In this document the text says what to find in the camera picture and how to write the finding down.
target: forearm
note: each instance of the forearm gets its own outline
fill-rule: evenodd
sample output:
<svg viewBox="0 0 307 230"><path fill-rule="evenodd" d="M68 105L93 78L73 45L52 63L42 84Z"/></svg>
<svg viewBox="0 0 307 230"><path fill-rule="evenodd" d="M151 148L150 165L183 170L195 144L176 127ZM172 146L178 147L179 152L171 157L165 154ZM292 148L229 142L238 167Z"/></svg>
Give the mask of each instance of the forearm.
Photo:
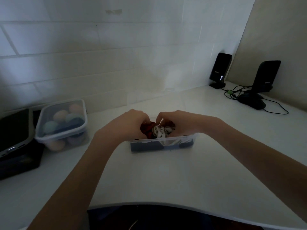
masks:
<svg viewBox="0 0 307 230"><path fill-rule="evenodd" d="M104 167L119 143L120 140L108 139L106 134L96 134L78 164L44 205L28 230L77 229Z"/></svg>
<svg viewBox="0 0 307 230"><path fill-rule="evenodd" d="M307 167L244 135L222 120L204 121L202 132L212 137L266 187L307 221Z"/></svg>

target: hand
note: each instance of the hand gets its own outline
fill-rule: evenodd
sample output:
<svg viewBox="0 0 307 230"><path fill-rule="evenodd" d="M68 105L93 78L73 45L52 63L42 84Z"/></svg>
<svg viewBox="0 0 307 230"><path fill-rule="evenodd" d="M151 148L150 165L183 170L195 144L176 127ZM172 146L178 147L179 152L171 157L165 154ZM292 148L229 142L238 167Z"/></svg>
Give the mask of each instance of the hand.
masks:
<svg viewBox="0 0 307 230"><path fill-rule="evenodd" d="M147 114L142 111L131 109L121 116L113 119L96 134L107 134L110 138L119 139L121 142L134 139L147 139L140 126L142 123L150 123Z"/></svg>
<svg viewBox="0 0 307 230"><path fill-rule="evenodd" d="M206 122L212 120L212 116L199 115L185 111L160 112L156 124L160 126L170 126L170 122L175 124L175 130L167 137L182 135L192 135L197 132L204 132Z"/></svg>

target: clear plastic container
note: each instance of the clear plastic container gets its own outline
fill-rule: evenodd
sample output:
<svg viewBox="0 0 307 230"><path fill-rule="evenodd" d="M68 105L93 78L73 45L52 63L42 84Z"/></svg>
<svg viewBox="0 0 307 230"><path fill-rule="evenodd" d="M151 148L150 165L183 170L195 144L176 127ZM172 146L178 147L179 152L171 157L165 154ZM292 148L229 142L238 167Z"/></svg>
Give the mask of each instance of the clear plastic container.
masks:
<svg viewBox="0 0 307 230"><path fill-rule="evenodd" d="M51 151L63 151L88 142L87 115L82 99L44 107L36 126L35 139Z"/></svg>
<svg viewBox="0 0 307 230"><path fill-rule="evenodd" d="M156 117L151 117L152 122L156 121ZM146 152L155 150L175 150L181 148L192 147L198 134L185 135L178 137L167 137L158 139L137 139L130 141L132 152Z"/></svg>

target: white desk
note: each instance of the white desk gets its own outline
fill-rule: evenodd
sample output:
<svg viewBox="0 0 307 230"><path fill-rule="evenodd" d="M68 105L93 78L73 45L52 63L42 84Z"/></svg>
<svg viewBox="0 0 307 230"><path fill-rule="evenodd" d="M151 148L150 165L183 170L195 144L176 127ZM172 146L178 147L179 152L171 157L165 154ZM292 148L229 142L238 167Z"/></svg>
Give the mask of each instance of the white desk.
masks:
<svg viewBox="0 0 307 230"><path fill-rule="evenodd" d="M267 109L282 111L277 104ZM149 115L177 109L217 116L243 133L307 165L307 113L284 105L289 115L254 110L200 87L88 115L94 132L130 108ZM27 226L76 165L87 145L45 152L38 169L0 181L0 228ZM165 204L279 229L307 229L285 204L210 137L200 134L191 149L132 154L122 143L108 161L90 208Z"/></svg>

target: red fabric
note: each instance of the red fabric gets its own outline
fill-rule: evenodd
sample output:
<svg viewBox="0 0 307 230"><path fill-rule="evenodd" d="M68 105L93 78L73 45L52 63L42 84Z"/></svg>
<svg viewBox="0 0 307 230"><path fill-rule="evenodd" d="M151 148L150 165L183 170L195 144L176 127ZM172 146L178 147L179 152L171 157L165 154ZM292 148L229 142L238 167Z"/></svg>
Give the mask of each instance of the red fabric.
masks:
<svg viewBox="0 0 307 230"><path fill-rule="evenodd" d="M148 139L156 139L157 137L153 134L152 129L155 127L156 123L143 123L140 127L141 132L147 136Z"/></svg>

